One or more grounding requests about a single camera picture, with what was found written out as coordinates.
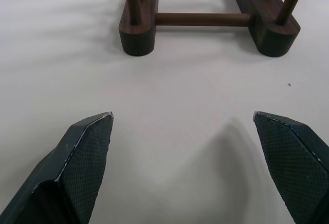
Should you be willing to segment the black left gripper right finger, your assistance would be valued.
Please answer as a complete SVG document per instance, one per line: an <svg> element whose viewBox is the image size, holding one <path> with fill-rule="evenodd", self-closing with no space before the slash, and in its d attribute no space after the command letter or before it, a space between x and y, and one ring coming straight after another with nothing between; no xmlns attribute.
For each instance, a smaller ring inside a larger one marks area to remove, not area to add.
<svg viewBox="0 0 329 224"><path fill-rule="evenodd" d="M306 124L256 111L269 173L295 224L329 224L329 146Z"/></svg>

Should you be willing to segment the dark wooden dish rack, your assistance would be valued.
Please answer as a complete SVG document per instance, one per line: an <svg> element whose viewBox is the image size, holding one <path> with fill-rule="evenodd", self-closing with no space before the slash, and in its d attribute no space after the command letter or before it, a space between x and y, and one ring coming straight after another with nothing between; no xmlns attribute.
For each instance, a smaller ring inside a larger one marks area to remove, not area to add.
<svg viewBox="0 0 329 224"><path fill-rule="evenodd" d="M140 57L153 51L158 26L247 27L257 50L281 57L300 32L292 16L298 0L236 0L240 13L160 13L159 0L126 0L119 34L123 51Z"/></svg>

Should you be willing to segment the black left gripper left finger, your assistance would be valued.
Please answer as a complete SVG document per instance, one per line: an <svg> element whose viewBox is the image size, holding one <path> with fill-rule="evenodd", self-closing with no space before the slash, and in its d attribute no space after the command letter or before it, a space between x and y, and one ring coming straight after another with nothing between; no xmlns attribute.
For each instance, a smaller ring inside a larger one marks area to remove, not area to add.
<svg viewBox="0 0 329 224"><path fill-rule="evenodd" d="M112 112L69 127L0 214L0 224L88 224L103 180Z"/></svg>

